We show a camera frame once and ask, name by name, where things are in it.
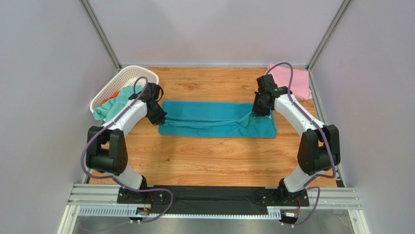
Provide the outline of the teal t shirt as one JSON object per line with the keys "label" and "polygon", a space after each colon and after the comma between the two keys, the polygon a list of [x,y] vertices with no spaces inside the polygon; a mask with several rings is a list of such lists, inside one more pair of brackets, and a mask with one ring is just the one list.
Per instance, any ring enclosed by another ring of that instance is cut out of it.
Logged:
{"label": "teal t shirt", "polygon": [[165,100],[161,135],[203,138],[275,138],[273,115],[257,117],[252,103]]}

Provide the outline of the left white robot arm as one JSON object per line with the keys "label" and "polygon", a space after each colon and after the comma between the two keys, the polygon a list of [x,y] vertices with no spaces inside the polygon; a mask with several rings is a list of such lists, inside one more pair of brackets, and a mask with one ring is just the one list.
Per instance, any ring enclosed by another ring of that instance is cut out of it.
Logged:
{"label": "left white robot arm", "polygon": [[102,173],[101,179],[110,178],[123,189],[136,193],[148,193],[144,176],[138,174],[128,163],[126,136],[143,118],[154,126],[166,121],[167,113],[159,100],[164,91],[156,83],[146,83],[141,92],[129,97],[120,113],[102,126],[92,126],[88,130],[87,144],[81,154],[81,167],[89,178],[99,179],[89,170]]}

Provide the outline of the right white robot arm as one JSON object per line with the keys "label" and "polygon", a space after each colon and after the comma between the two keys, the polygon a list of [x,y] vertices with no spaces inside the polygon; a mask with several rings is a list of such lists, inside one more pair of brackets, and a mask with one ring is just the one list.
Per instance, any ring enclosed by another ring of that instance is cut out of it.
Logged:
{"label": "right white robot arm", "polygon": [[257,78],[252,113],[264,117],[276,111],[297,131],[301,141],[297,153],[298,165],[280,181],[284,194],[304,190],[318,177],[335,178],[340,163],[339,130],[313,117],[295,98],[288,87],[278,87],[272,75]]}

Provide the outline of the white plastic laundry basket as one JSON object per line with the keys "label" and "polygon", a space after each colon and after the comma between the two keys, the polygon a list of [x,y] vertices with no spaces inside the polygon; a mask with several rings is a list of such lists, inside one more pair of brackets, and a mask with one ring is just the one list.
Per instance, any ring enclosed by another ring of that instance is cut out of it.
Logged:
{"label": "white plastic laundry basket", "polygon": [[108,99],[116,91],[133,86],[134,82],[140,77],[146,77],[150,83],[159,84],[159,76],[155,72],[138,65],[129,65],[122,68],[92,99],[90,103],[91,113],[101,105],[103,100]]}

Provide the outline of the folded pink t shirt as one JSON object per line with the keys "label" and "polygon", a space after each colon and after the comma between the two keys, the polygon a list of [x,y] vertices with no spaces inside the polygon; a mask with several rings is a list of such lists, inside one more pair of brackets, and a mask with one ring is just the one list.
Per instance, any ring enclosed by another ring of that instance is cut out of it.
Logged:
{"label": "folded pink t shirt", "polygon": [[[269,72],[278,87],[289,86],[291,69],[288,65],[278,66]],[[312,93],[309,83],[309,72],[305,70],[293,69],[293,79],[290,90],[297,100],[310,100]]]}

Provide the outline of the orange garment in basket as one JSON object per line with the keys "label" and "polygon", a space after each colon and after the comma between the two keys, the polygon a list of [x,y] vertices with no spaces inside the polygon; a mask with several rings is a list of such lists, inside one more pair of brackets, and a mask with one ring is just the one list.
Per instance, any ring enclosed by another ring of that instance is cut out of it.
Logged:
{"label": "orange garment in basket", "polygon": [[104,103],[106,103],[107,101],[109,101],[110,99],[116,98],[118,96],[120,91],[116,91],[114,92],[111,96],[109,96],[108,98],[105,98],[101,101],[101,105],[103,105]]}

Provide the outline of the light mint t shirt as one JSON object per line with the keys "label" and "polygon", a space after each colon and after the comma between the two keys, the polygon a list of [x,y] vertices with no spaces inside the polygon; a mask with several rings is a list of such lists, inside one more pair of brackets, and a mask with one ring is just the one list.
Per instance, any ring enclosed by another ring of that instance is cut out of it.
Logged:
{"label": "light mint t shirt", "polygon": [[113,98],[106,100],[101,106],[94,108],[93,118],[95,120],[109,121],[123,110],[130,96],[134,94],[133,86],[123,88],[121,91],[113,94]]}

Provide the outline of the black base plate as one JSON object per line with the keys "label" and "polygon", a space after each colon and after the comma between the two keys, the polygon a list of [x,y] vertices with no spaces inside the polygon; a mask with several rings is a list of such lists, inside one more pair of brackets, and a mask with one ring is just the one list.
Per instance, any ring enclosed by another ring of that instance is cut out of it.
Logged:
{"label": "black base plate", "polygon": [[222,186],[154,186],[148,193],[118,190],[118,204],[151,206],[170,215],[265,215],[267,208],[309,207],[305,190],[285,194],[278,188]]}

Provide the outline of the aluminium frame rail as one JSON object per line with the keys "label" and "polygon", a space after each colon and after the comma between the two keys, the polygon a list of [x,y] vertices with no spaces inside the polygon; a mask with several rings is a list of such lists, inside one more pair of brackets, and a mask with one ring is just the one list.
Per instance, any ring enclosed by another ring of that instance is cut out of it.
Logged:
{"label": "aluminium frame rail", "polygon": [[354,188],[308,188],[283,197],[275,187],[150,186],[134,192],[113,184],[75,184],[58,232],[70,234],[81,215],[144,218],[286,220],[289,213],[345,210],[352,229],[369,229]]}

